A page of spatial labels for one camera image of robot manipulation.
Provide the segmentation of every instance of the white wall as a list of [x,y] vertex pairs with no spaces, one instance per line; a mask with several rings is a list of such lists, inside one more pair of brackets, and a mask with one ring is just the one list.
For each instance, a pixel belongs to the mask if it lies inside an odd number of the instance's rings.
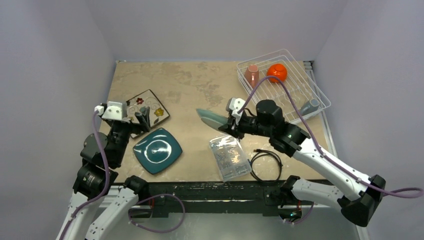
[[54,239],[114,59],[84,0],[0,3],[0,239]]
[[114,57],[247,60],[282,48],[313,60],[347,0],[87,0]]
[[[423,10],[350,0],[314,63],[339,156],[389,190],[424,186]],[[373,240],[423,239],[423,198],[385,197],[368,229]]]

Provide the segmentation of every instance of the white wire dish rack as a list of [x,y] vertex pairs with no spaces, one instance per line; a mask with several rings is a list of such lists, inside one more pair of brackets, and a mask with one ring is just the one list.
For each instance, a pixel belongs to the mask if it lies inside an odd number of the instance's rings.
[[[293,98],[297,109],[300,110],[311,99],[317,99],[319,101],[318,109],[303,116],[304,119],[315,116],[331,105],[330,100],[307,75],[305,67],[299,64],[286,49],[271,52],[237,64],[238,80],[248,95],[252,92],[253,88],[244,77],[247,68],[250,65],[256,65],[259,70],[259,79],[262,79],[267,76],[268,69],[274,64],[283,64],[287,69],[287,79],[284,81],[284,84]],[[281,107],[286,121],[293,124],[300,122],[299,116],[296,114],[286,92],[284,92],[283,87],[279,83],[265,80],[257,88],[251,100],[257,104],[259,101],[265,99],[274,100]]]

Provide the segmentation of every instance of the square plate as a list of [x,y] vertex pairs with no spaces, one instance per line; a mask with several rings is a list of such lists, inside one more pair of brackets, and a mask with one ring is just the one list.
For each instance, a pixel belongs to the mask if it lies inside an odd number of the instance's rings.
[[162,127],[139,141],[132,151],[144,169],[153,175],[169,167],[183,153],[174,136]]
[[[136,118],[135,113],[141,112],[142,108],[150,108],[149,118],[150,118],[150,127],[153,128],[158,124],[165,121],[170,117],[170,113],[164,107],[164,105],[159,101],[158,97],[153,93],[152,90],[148,89],[133,98],[126,101],[126,114],[131,121],[135,124],[139,124],[139,120]],[[131,134],[131,137],[137,138],[141,136],[141,134]]]

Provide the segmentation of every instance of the flower pattern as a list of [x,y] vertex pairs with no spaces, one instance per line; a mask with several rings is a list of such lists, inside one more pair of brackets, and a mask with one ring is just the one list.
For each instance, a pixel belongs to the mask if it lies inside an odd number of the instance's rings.
[[154,114],[156,115],[156,117],[163,116],[164,110],[161,107],[159,107],[158,109],[156,109],[156,111],[154,111]]
[[144,103],[144,100],[143,100],[143,98],[137,98],[137,104],[138,105],[140,105],[140,104],[143,104]]

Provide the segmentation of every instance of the countertop pattern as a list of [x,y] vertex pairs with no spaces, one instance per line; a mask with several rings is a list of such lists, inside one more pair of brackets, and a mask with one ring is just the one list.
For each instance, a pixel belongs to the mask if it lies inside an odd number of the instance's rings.
[[[206,126],[198,117],[196,108],[226,116],[228,99],[247,98],[247,93],[238,81],[236,65],[236,62],[118,62],[108,100],[124,102],[151,89],[170,114],[170,118],[158,127],[165,128],[177,139],[183,153],[169,168],[151,175],[140,165],[132,149],[143,136],[130,139],[122,166],[116,169],[119,173],[116,182],[123,182],[132,175],[148,182],[221,181],[216,160],[208,146],[209,141],[221,133]],[[252,102],[248,107],[255,112]],[[320,116],[314,116],[307,122],[318,142],[326,148]],[[100,131],[107,134],[109,126],[103,122]],[[273,151],[268,139],[260,136],[246,135],[241,145],[249,157],[253,156],[253,149]],[[286,179],[290,175],[323,179],[309,166],[281,153],[278,155],[283,163],[280,179]],[[278,175],[277,164],[270,157],[256,160],[253,168],[265,180],[275,179]],[[236,180],[254,179],[248,174]]]

